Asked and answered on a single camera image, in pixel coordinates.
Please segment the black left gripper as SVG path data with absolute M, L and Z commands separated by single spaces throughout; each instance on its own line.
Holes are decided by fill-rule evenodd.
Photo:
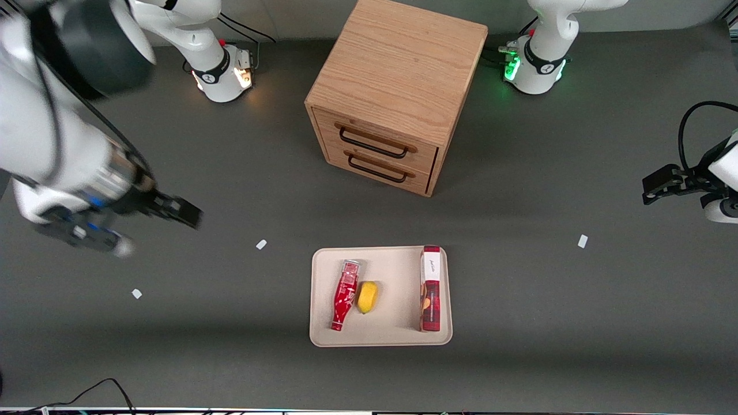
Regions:
M 667 164 L 642 179 L 642 202 L 649 206 L 660 199 L 683 192 L 718 192 L 718 179 L 709 170 L 712 163 L 694 166 Z

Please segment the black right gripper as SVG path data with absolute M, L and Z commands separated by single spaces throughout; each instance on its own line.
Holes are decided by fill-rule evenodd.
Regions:
M 126 216 L 142 213 L 198 229 L 202 210 L 186 199 L 168 196 L 158 189 L 151 173 L 138 173 L 133 184 L 112 203 L 112 212 Z

